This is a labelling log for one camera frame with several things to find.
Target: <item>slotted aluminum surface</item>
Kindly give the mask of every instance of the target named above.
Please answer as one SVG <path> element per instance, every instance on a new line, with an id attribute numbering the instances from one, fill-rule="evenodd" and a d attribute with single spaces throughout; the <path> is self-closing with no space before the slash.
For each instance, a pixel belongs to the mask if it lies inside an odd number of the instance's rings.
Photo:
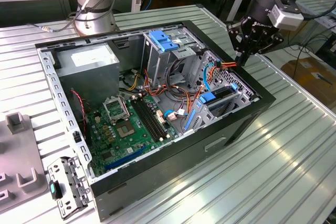
<path id="1" fill-rule="evenodd" d="M 297 4 L 301 7 L 302 11 L 316 15 L 327 11 L 336 0 L 297 0 Z M 331 28 L 332 32 L 336 33 L 336 19 L 330 15 L 315 19 L 318 23 Z"/>
<path id="2" fill-rule="evenodd" d="M 196 6 L 116 15 L 121 29 L 192 20 L 229 55 L 224 26 Z M 66 22 L 53 22 L 54 28 Z M 34 43 L 76 37 L 28 26 L 0 29 L 0 115 L 31 116 L 43 166 L 71 156 Z M 244 135 L 105 223 L 322 223 L 336 205 L 334 115 L 260 56 L 245 69 L 276 97 Z M 46 192 L 0 215 L 1 223 L 60 223 Z M 69 223 L 98 223 L 91 202 Z"/>

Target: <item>cardboard box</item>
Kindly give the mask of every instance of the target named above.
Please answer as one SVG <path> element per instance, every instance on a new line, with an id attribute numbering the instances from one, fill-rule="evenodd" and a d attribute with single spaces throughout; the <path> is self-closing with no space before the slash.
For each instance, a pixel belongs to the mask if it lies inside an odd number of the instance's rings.
<path id="1" fill-rule="evenodd" d="M 296 60 L 289 61 L 281 70 L 292 77 L 295 62 Z M 336 106 L 336 76 L 316 59 L 309 57 L 299 60 L 295 81 L 328 108 Z"/>

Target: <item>ram slot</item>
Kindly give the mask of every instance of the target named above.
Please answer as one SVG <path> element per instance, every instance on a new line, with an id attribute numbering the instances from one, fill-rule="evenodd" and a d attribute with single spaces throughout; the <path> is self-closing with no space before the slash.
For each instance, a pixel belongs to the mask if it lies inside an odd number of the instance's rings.
<path id="1" fill-rule="evenodd" d="M 132 101 L 131 104 L 154 141 L 158 142 L 160 138 L 165 138 L 164 131 L 147 107 L 146 103 L 142 100 L 136 100 Z"/>

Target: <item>motherboard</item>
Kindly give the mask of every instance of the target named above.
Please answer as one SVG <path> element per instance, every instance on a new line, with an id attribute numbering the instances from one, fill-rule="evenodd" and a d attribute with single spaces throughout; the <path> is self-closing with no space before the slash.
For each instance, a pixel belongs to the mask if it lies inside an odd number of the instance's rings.
<path id="1" fill-rule="evenodd" d="M 160 115 L 150 95 L 111 99 L 87 113 L 87 144 L 96 176 L 176 138 L 173 127 Z"/>

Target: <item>green circuit board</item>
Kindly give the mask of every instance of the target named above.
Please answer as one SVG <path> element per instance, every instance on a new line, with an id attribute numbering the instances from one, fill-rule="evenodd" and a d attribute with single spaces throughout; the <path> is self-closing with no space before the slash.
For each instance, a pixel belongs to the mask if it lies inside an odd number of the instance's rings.
<path id="1" fill-rule="evenodd" d="M 143 98 L 143 101 L 153 110 L 159 109 L 151 96 Z M 89 121 L 87 130 L 90 130 L 91 136 L 91 143 L 88 142 L 88 147 L 92 155 L 91 166 L 96 176 L 104 174 L 107 171 L 106 167 L 114 162 L 137 152 L 147 153 L 177 137 L 173 127 L 166 124 L 166 127 L 161 127 L 170 137 L 163 141 L 154 141 L 132 107 L 131 101 L 127 100 L 124 104 L 130 117 L 128 120 L 121 119 L 116 123 L 111 123 L 103 104 L 97 110 L 87 113 Z M 110 116 L 122 112 L 119 103 L 109 104 L 108 110 Z"/>

